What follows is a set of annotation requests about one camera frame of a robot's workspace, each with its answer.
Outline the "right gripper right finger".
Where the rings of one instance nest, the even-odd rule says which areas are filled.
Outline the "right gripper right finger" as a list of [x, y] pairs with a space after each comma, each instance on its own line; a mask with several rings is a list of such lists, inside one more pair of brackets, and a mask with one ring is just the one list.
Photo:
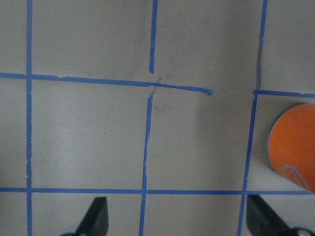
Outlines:
[[291, 228], [262, 199], [260, 195], [248, 195], [246, 226], [252, 236], [313, 236], [306, 228]]

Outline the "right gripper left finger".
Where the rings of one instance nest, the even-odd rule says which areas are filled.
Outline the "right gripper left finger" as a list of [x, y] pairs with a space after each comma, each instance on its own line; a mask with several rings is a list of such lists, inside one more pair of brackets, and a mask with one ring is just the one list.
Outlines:
[[75, 236], [106, 236], [108, 232], [108, 208], [106, 197], [94, 198], [83, 217]]

